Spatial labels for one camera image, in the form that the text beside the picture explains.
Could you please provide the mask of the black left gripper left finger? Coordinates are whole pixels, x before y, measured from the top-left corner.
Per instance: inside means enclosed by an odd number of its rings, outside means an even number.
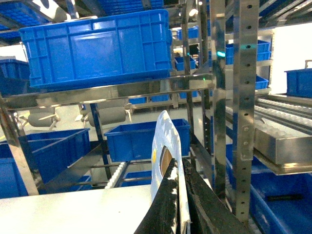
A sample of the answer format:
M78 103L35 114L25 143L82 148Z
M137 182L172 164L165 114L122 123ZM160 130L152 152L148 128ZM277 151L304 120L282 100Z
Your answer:
M135 230L136 234L175 234L177 230L178 167L175 159L168 165L156 196Z

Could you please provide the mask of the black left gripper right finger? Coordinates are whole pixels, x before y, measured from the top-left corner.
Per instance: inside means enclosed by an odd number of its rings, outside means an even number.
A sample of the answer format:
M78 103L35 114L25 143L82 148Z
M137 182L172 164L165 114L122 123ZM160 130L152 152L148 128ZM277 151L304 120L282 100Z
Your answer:
M247 234L246 228L221 202L191 163L183 159L192 234Z

